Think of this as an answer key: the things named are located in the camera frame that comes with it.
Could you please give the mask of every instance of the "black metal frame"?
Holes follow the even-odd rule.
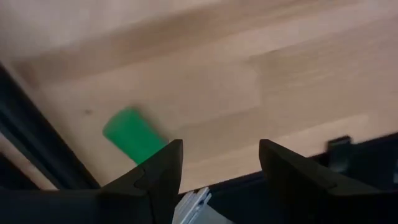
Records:
[[[39,188],[3,154],[0,154],[0,189],[38,190]]]
[[[100,187],[2,65],[0,132],[58,189]]]

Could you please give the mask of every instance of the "light wood grain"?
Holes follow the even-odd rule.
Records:
[[[312,156],[397,131],[397,6],[223,1],[8,61],[101,184],[135,166],[101,130],[136,106],[184,140],[183,192],[258,171],[262,138]]]

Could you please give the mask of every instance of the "green block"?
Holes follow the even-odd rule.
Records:
[[[126,108],[113,116],[105,125],[103,134],[137,165],[167,144],[139,112],[132,108]]]

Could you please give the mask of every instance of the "green object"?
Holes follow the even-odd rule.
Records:
[[[132,108],[126,108],[114,115],[105,125],[103,134],[137,165],[167,144],[139,112]]]

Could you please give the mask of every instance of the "wooden surface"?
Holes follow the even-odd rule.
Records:
[[[196,4],[6,58],[101,184],[135,166],[101,134],[126,106],[184,140],[182,192],[258,171],[262,138],[312,156],[398,130],[395,1]]]

